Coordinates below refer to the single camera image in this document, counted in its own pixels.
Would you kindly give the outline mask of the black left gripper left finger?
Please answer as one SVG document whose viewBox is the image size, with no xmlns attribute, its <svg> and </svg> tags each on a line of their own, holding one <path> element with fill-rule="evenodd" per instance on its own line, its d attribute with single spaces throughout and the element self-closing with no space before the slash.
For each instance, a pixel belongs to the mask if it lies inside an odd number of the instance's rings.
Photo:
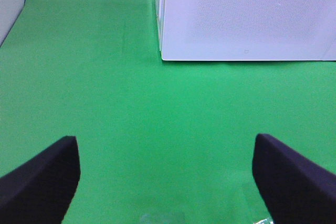
<svg viewBox="0 0 336 224">
<path fill-rule="evenodd" d="M 62 223 L 80 180 L 75 136 L 64 136 L 1 177 L 1 223 Z"/>
</svg>

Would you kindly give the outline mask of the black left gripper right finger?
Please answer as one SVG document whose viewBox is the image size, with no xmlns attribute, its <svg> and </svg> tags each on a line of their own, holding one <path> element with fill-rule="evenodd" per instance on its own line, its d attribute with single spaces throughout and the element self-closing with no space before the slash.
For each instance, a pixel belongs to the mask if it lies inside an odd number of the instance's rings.
<svg viewBox="0 0 336 224">
<path fill-rule="evenodd" d="M 252 173 L 275 223 L 335 223 L 335 174 L 272 135 L 256 136 Z"/>
</svg>

